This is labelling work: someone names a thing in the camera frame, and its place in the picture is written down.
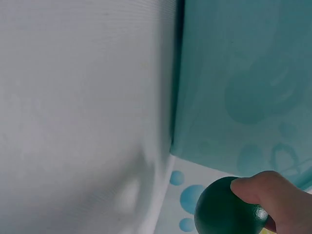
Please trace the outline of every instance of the blue bubble pattern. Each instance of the blue bubble pattern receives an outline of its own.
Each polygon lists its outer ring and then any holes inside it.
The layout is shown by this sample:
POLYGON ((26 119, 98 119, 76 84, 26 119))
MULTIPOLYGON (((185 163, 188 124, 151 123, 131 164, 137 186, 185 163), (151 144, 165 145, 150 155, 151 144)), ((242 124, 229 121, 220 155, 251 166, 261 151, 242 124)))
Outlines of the blue bubble pattern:
POLYGON ((170 178, 170 183, 179 186, 184 183, 184 174, 181 171, 173 171, 170 178))
POLYGON ((202 185, 191 185, 187 187, 180 196, 181 207, 192 215, 195 213, 196 203, 199 199, 199 196, 204 191, 204 186, 202 185))
POLYGON ((180 221, 179 227, 182 231, 190 233, 194 230, 195 224, 191 218, 184 218, 180 221))

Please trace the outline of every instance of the fingernail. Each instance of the fingernail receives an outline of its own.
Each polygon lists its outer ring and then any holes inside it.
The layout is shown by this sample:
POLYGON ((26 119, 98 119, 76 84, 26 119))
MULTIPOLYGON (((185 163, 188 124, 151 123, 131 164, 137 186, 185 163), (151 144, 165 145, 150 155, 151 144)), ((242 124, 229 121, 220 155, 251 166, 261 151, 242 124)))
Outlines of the fingernail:
POLYGON ((237 179, 235 179, 235 180, 232 180, 232 182, 231 182, 231 188, 232 188, 233 186, 237 186, 237 184, 245 183, 247 180, 248 180, 248 178, 237 178, 237 179))

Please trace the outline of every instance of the dark green ball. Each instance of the dark green ball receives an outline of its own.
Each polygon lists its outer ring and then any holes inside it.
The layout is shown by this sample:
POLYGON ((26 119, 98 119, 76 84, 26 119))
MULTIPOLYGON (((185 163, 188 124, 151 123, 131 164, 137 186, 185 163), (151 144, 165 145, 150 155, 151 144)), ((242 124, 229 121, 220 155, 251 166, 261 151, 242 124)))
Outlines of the dark green ball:
POLYGON ((259 234, 264 228, 268 213, 238 198, 230 188, 234 179, 221 178, 200 195, 194 215, 199 234, 259 234))

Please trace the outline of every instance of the hand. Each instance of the hand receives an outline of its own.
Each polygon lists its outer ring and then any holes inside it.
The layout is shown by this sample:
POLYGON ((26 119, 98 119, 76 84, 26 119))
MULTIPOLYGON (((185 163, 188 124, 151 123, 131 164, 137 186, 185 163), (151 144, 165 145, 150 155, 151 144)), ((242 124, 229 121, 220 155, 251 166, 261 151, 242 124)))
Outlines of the hand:
POLYGON ((270 215, 266 228, 277 234, 312 233, 312 195, 279 173, 261 172, 232 182, 231 190, 243 201, 261 205, 270 215))

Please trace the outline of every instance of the white wall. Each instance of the white wall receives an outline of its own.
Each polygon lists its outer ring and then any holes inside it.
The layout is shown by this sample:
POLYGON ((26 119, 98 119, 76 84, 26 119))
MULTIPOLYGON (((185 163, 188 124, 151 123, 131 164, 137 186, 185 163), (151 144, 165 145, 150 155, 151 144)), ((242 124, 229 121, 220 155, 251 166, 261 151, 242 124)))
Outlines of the white wall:
POLYGON ((175 14, 175 0, 0 1, 1 232, 151 232, 175 14))

